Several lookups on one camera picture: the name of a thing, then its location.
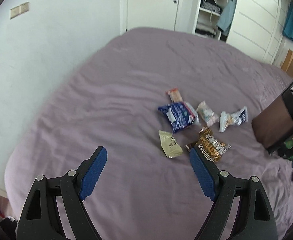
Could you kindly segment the brown oat bar packet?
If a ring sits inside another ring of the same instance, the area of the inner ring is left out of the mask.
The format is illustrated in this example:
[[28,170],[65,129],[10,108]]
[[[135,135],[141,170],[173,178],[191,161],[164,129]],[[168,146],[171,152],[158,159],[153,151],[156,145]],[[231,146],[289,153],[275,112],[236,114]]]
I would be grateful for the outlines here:
[[192,142],[185,146],[188,152],[190,152],[192,148],[197,147],[207,160],[215,163],[231,148],[230,144],[216,139],[212,130],[207,126],[204,126],[198,134],[199,139],[196,142]]

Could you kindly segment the white blue cracker packet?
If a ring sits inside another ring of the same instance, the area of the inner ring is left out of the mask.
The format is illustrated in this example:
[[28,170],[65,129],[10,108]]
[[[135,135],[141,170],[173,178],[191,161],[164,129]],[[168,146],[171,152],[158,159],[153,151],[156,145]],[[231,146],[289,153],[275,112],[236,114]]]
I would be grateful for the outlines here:
[[241,124],[248,121],[248,109],[243,107],[241,110],[235,113],[226,113],[222,111],[220,115],[220,127],[219,132],[223,133],[228,126],[240,126]]

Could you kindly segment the beige small snack packet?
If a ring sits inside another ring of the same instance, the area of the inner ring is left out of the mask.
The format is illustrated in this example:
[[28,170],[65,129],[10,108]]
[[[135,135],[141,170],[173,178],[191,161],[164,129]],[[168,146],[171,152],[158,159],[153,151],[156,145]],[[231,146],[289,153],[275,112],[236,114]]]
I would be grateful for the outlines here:
[[183,150],[177,143],[172,133],[159,130],[161,147],[167,158],[175,158],[182,155]]

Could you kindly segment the pink white candy packet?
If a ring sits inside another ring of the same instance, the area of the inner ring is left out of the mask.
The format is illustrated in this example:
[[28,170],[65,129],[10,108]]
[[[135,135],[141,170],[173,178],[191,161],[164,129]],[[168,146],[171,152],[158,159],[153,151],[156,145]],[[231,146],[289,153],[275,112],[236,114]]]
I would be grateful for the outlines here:
[[219,116],[206,104],[205,101],[202,101],[198,105],[196,111],[208,127],[219,121]]

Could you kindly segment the blue white biscuit packet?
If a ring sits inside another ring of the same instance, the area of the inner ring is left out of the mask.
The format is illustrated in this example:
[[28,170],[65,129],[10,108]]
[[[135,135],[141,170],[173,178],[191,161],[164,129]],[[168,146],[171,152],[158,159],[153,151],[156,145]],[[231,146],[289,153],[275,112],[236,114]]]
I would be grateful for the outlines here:
[[171,124],[173,133],[200,124],[197,111],[190,103],[185,101],[172,102],[164,106],[159,106],[158,111],[166,116]]

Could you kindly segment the orange wafer snack packet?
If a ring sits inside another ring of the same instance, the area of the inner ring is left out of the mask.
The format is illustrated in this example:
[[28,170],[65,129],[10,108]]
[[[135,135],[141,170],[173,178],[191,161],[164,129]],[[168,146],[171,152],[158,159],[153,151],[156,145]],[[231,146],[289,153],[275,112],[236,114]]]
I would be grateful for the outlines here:
[[183,101],[183,98],[182,98],[178,88],[170,89],[170,90],[166,91],[166,94],[169,96],[169,98],[172,102]]

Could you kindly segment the copper black thermos kettle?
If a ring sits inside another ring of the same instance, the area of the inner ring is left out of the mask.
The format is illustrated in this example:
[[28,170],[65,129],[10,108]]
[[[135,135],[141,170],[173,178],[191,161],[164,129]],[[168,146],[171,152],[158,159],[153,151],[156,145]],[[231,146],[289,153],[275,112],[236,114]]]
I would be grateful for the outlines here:
[[269,154],[276,151],[284,158],[284,144],[293,138],[293,81],[252,120],[252,128]]

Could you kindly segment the purple bed cover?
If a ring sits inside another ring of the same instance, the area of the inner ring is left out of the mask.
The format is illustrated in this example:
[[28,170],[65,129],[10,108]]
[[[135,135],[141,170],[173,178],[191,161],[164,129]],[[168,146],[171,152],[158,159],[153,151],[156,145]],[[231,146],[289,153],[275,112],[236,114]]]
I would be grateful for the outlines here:
[[215,112],[257,116],[290,83],[278,67],[208,38],[138,28],[114,38],[44,104],[12,153],[5,187],[19,216],[36,176],[59,177],[104,146],[107,163],[84,204],[103,239],[194,239],[211,201],[189,155],[164,155],[158,107],[177,88]]

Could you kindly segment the folded light clothes pile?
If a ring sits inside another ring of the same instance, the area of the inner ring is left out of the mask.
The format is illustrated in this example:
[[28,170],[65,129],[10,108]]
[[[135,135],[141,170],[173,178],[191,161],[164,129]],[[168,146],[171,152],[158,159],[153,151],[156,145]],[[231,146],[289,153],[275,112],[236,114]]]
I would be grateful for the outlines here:
[[209,25],[202,24],[202,23],[198,23],[196,25],[195,33],[203,35],[203,36],[211,37],[211,38],[215,38],[217,35],[217,31],[215,28]]

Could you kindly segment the blue-grey hanging jacket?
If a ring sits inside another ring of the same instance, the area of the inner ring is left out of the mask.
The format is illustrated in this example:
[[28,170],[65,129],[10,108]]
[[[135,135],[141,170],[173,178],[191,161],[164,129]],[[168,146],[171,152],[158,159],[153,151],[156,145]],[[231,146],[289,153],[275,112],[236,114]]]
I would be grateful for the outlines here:
[[228,36],[230,27],[232,25],[233,17],[235,14],[237,0],[228,0],[227,5],[224,7],[221,16],[216,24],[217,28],[222,32],[222,35]]

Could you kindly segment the white wardrobe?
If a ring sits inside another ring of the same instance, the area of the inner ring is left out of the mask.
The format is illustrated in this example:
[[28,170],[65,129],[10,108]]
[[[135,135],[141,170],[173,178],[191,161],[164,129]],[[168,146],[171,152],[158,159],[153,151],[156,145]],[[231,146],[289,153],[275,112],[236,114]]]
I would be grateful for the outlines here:
[[[222,9],[228,2],[214,1]],[[196,0],[192,8],[190,32],[207,37],[195,33],[196,25],[212,26],[217,31],[213,39],[225,41],[258,61],[272,64],[283,39],[282,29],[289,3],[289,0],[237,0],[230,31],[228,36],[224,36],[216,26],[221,14],[200,7],[201,0]]]

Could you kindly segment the folded grey clothes stack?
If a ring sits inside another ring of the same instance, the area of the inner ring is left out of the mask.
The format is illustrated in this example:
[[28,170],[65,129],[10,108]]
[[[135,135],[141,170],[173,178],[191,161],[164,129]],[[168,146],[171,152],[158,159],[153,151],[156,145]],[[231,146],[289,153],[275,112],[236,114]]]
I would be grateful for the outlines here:
[[222,8],[219,5],[217,5],[214,0],[201,0],[200,7],[217,14],[221,14],[222,12]]

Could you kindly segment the white door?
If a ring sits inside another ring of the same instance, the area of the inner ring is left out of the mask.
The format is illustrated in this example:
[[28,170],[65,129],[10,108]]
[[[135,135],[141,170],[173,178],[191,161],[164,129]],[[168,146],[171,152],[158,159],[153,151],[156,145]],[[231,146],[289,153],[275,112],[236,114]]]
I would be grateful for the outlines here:
[[139,27],[173,31],[178,0],[127,0],[127,30]]

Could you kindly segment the beige wall switch plate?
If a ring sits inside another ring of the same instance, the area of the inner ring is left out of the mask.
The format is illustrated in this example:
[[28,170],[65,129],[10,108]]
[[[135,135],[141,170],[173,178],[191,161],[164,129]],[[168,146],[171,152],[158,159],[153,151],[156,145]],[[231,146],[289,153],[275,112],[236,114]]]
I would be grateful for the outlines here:
[[28,11],[29,11],[29,2],[22,3],[12,9],[10,9],[9,18],[13,19],[13,18],[25,13],[25,12],[28,12]]

